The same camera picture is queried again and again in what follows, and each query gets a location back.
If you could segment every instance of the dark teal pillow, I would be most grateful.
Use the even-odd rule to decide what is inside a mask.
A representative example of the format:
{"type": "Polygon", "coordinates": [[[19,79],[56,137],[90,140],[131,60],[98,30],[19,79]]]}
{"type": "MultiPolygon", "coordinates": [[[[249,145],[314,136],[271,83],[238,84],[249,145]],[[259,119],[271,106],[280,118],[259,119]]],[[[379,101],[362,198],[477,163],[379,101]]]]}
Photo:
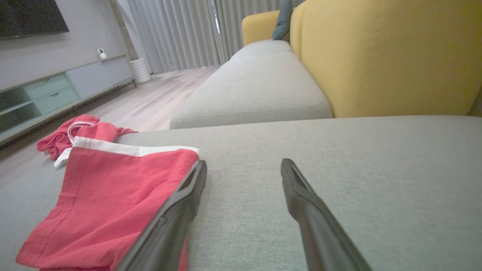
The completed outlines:
{"type": "Polygon", "coordinates": [[[284,0],[281,5],[278,22],[273,32],[274,40],[282,40],[290,31],[291,14],[293,13],[293,3],[291,0],[284,0]]]}

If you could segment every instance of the light wood floor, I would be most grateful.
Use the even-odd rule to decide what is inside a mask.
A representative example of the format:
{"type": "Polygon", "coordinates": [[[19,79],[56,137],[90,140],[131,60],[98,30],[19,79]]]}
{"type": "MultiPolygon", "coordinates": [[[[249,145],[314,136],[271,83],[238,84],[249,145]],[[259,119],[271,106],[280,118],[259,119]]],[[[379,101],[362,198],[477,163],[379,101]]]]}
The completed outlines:
{"type": "Polygon", "coordinates": [[[92,102],[59,116],[52,122],[28,133],[18,141],[0,149],[0,189],[26,169],[42,163],[53,163],[37,152],[35,144],[55,131],[65,121],[81,114],[90,114],[102,122],[139,132],[169,129],[174,111],[218,67],[182,70],[153,75],[152,81],[129,85],[111,91],[92,102]]]}

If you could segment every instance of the gray seat cushion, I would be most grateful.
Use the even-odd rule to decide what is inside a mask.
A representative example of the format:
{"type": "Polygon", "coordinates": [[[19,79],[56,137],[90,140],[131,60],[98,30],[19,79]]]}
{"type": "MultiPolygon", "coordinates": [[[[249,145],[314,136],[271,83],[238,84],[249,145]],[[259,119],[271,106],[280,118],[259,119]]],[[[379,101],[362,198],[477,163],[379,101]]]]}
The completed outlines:
{"type": "MultiPolygon", "coordinates": [[[[306,270],[281,185],[293,159],[375,271],[480,270],[482,118],[271,122],[128,134],[194,146],[208,165],[191,225],[191,271],[306,270]]],[[[0,270],[55,205],[61,174],[32,169],[0,190],[0,270]]]]}
{"type": "Polygon", "coordinates": [[[241,49],[174,113],[170,128],[331,118],[323,92],[287,43],[241,49]]]}

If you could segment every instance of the sofa backrest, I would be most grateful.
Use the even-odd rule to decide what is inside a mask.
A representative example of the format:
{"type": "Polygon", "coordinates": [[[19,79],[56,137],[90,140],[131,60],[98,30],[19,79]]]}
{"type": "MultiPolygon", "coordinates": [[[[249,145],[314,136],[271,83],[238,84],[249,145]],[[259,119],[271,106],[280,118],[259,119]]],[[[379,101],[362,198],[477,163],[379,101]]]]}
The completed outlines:
{"type": "Polygon", "coordinates": [[[336,117],[465,115],[482,85],[479,0],[307,0],[291,24],[336,117]]]}

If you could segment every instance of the television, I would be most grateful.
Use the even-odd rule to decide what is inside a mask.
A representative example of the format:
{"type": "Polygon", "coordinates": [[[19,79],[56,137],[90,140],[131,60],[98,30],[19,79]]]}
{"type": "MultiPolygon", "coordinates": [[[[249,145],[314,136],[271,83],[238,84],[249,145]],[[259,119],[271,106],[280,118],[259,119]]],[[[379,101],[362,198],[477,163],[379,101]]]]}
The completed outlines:
{"type": "Polygon", "coordinates": [[[0,0],[0,40],[63,32],[68,28],[55,0],[0,0]]]}

